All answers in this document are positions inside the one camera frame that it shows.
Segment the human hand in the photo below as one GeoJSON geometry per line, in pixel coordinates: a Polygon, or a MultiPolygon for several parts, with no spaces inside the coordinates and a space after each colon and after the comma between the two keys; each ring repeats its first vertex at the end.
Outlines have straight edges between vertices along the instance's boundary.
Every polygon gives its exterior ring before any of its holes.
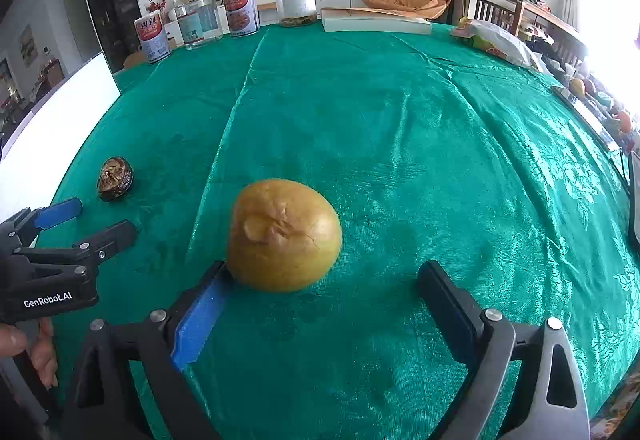
{"type": "MultiPolygon", "coordinates": [[[[53,348],[53,324],[50,317],[38,319],[38,339],[31,347],[31,364],[38,372],[40,381],[49,390],[58,385],[56,370],[58,361],[53,348]]],[[[14,357],[26,350],[29,345],[27,336],[18,328],[0,324],[0,357],[14,357]]]]}

